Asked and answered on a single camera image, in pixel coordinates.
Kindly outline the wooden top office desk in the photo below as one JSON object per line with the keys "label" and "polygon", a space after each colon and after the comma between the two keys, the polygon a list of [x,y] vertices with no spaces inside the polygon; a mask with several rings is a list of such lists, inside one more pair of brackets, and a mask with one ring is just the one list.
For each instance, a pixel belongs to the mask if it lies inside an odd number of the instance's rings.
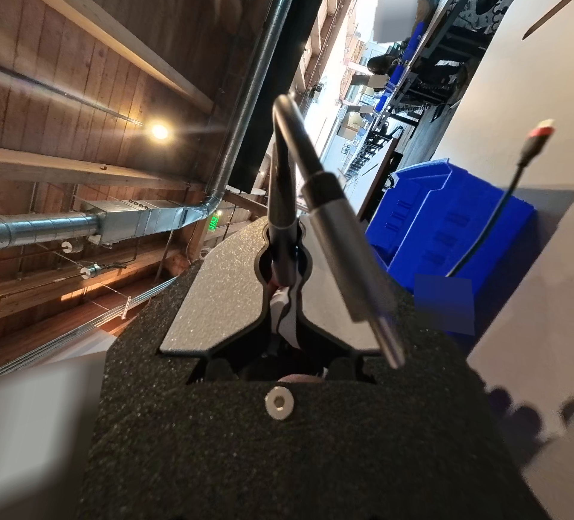
{"label": "wooden top office desk", "polygon": [[[487,36],[455,26],[468,2],[439,0],[412,60],[384,102],[377,128],[390,122],[405,130],[396,148],[402,154],[401,169],[433,157],[486,51]],[[458,64],[459,74],[449,90],[435,88],[436,81],[420,82],[420,68],[438,62]]]}

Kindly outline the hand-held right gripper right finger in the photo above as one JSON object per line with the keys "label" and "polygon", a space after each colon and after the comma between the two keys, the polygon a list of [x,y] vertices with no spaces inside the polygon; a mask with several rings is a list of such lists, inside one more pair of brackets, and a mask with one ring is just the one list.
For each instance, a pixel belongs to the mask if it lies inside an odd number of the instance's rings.
{"label": "hand-held right gripper right finger", "polygon": [[306,259],[297,298],[297,341],[311,355],[380,355],[366,322],[353,322],[308,215],[299,217]]}

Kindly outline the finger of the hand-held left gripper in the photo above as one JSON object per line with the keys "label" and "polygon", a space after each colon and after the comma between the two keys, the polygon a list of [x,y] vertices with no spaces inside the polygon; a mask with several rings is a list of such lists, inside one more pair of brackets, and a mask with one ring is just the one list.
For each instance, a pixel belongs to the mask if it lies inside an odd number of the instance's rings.
{"label": "finger of the hand-held left gripper", "polygon": [[292,302],[292,289],[279,288],[270,299],[271,331],[292,347],[298,347],[297,309]]}

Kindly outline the grey ceiling conduit bundle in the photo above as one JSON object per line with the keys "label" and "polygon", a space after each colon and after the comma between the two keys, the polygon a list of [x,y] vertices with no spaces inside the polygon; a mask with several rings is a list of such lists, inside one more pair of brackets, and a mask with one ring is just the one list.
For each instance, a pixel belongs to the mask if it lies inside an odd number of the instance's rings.
{"label": "grey ceiling conduit bundle", "polygon": [[24,367],[30,366],[38,362],[40,359],[60,350],[64,346],[82,337],[91,330],[100,328],[104,324],[111,322],[118,317],[120,317],[122,320],[125,320],[128,311],[160,294],[177,279],[178,277],[173,277],[144,293],[136,295],[135,297],[129,297],[124,304],[110,309],[107,312],[89,320],[88,322],[83,323],[82,325],[66,332],[65,334],[56,337],[51,341],[36,347],[32,351],[27,352],[24,355],[21,355],[20,357],[4,364],[1,366],[1,375],[7,375],[14,371],[21,370]]}

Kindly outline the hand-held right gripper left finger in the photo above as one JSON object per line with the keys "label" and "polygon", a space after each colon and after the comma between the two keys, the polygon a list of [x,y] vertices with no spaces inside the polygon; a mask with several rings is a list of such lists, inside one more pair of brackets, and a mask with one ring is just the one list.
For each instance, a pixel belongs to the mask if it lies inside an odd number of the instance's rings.
{"label": "hand-held right gripper left finger", "polygon": [[206,256],[160,346],[165,355],[212,357],[255,336],[269,313],[268,219],[259,218]]}

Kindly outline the silver ventilation duct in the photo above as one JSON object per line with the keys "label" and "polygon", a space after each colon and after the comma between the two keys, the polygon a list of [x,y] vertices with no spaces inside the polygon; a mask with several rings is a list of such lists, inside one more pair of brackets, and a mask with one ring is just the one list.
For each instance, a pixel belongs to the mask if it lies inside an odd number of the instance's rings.
{"label": "silver ventilation duct", "polygon": [[210,217],[223,199],[292,2],[293,0],[271,0],[262,34],[226,135],[225,146],[218,158],[219,165],[207,186],[204,199],[198,206],[201,219]]}
{"label": "silver ventilation duct", "polygon": [[126,200],[83,202],[79,211],[1,216],[1,249],[86,237],[96,245],[176,231],[210,217],[221,202]]}

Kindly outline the blue plastic bin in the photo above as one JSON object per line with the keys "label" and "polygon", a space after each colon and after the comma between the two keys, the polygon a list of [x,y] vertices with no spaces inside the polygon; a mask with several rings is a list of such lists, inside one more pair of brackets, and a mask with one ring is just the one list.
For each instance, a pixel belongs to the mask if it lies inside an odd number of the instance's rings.
{"label": "blue plastic bin", "polygon": [[379,265],[414,297],[424,328],[475,338],[475,298],[535,208],[512,196],[484,243],[447,274],[485,228],[503,191],[448,159],[396,173],[366,230]]}

